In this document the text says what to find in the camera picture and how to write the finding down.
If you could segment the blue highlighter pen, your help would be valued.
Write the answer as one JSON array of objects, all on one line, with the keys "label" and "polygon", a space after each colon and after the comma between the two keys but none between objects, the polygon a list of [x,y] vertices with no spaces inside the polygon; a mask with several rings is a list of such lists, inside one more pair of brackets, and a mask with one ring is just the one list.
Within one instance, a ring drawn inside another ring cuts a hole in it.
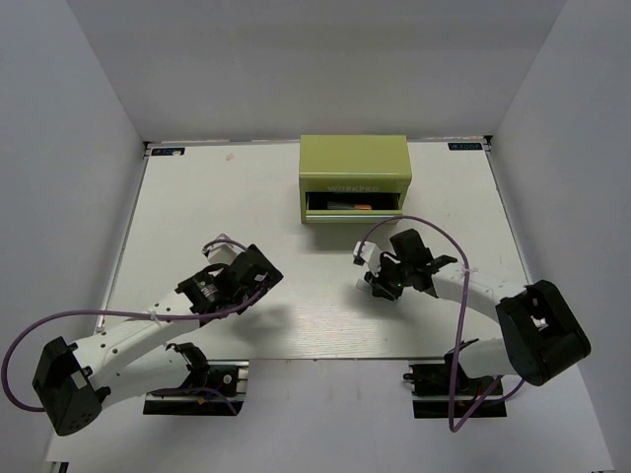
[{"label": "blue highlighter pen", "polygon": [[328,201],[326,203],[326,209],[329,211],[351,211],[351,210],[356,210],[356,206],[354,204],[346,203],[346,202]]}]

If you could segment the green highlighter pen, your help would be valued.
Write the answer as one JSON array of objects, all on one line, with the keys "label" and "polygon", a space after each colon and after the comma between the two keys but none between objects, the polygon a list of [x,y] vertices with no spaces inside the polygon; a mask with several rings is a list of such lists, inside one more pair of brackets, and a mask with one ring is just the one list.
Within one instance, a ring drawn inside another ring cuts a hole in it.
[{"label": "green highlighter pen", "polygon": [[359,289],[360,291],[364,291],[364,292],[369,292],[371,290],[370,284],[364,280],[358,280],[356,282],[355,287]]}]

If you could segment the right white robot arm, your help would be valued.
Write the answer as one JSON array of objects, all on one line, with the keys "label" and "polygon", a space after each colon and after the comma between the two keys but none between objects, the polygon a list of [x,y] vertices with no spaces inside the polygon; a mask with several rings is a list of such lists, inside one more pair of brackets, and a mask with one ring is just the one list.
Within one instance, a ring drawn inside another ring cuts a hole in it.
[{"label": "right white robot arm", "polygon": [[511,283],[466,269],[449,255],[434,256],[415,230],[390,239],[391,251],[358,241],[355,264],[376,298],[398,300],[412,288],[436,299],[458,302],[497,323],[501,335],[460,342],[444,356],[445,379],[465,393],[484,376],[517,375],[541,386],[585,359],[592,345],[560,290],[546,280]]}]

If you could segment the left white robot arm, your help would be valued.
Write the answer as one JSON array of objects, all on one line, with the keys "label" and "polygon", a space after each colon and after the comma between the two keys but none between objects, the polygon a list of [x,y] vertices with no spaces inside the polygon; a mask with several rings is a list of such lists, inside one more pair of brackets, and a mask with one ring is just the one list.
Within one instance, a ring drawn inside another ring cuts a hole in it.
[{"label": "left white robot arm", "polygon": [[244,312],[283,275],[253,244],[206,255],[206,267],[139,315],[101,334],[71,343],[57,337],[44,346],[33,387],[58,436],[79,432],[128,398],[219,392],[203,352],[177,337]]}]

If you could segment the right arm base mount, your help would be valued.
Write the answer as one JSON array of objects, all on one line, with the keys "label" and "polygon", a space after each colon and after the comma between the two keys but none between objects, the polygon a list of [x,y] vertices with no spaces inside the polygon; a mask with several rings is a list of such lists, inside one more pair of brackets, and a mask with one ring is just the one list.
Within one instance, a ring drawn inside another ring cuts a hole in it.
[{"label": "right arm base mount", "polygon": [[[415,419],[447,419],[451,369],[446,362],[411,364],[402,375],[412,393]],[[493,376],[467,377],[458,369],[456,378],[455,418],[460,419],[492,384]],[[472,418],[505,418],[507,409],[503,386],[497,385],[472,414]]]}]

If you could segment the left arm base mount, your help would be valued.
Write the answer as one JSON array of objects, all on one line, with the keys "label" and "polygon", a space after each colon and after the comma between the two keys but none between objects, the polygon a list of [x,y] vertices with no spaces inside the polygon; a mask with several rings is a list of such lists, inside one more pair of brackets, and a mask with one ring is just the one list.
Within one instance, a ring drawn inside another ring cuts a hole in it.
[{"label": "left arm base mount", "polygon": [[249,362],[210,362],[191,373],[174,393],[147,394],[143,414],[153,416],[233,417],[245,403]]}]

